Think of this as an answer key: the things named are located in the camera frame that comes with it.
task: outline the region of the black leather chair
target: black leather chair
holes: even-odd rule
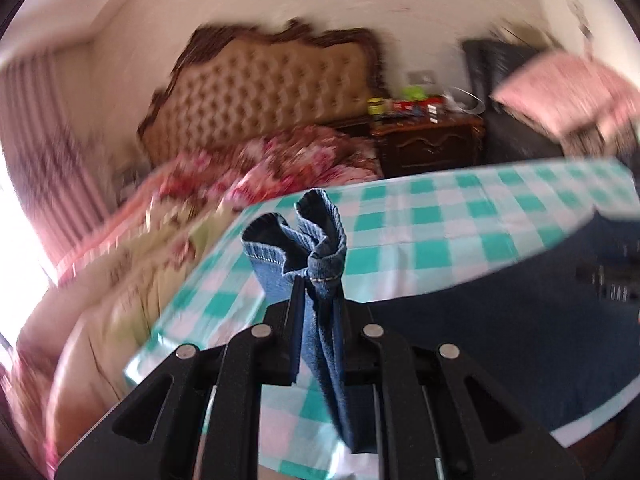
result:
[[[516,69],[539,53],[528,46],[494,40],[462,43],[473,94],[486,104],[485,164],[563,156],[560,146],[517,121],[491,100],[494,89]]]

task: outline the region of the striped curtain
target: striped curtain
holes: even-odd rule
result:
[[[20,205],[55,266],[108,210],[66,120],[50,55],[0,72],[0,146]]]

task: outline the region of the tufted headboard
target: tufted headboard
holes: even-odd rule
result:
[[[157,166],[181,150],[365,116],[368,98],[388,95],[382,68],[380,45],[366,28],[314,36],[300,20],[273,35],[201,27],[169,86],[153,95],[138,135]]]

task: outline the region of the wooden headboard frame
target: wooden headboard frame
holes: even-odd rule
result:
[[[258,44],[297,41],[321,48],[343,43],[356,43],[366,58],[366,85],[370,89],[371,94],[373,96],[388,96],[388,90],[383,78],[384,65],[380,43],[375,34],[367,28],[329,30],[319,36],[315,36],[312,26],[300,19],[290,20],[286,30],[277,34],[261,32],[257,26],[207,25],[198,28],[191,36],[187,47],[175,63],[169,85],[165,89],[160,89],[153,94],[148,115],[138,127],[140,140],[143,140],[145,132],[156,121],[161,107],[171,97],[180,74],[187,67],[204,64],[213,60],[213,58],[233,40],[246,40]]]

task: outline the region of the teal and white tablecloth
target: teal and white tablecloth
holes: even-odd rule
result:
[[[239,234],[271,211],[293,222],[302,195],[246,209],[168,305],[126,369],[140,382],[178,345],[229,341],[259,322],[264,295]],[[375,301],[471,280],[555,244],[591,217],[640,217],[628,170],[615,160],[523,163],[428,173],[333,188],[348,237],[345,295]],[[554,431],[570,446],[619,413],[640,378],[594,412]],[[375,455],[351,455],[331,425],[317,384],[302,365],[292,388],[265,386],[260,463],[303,479],[376,478]]]

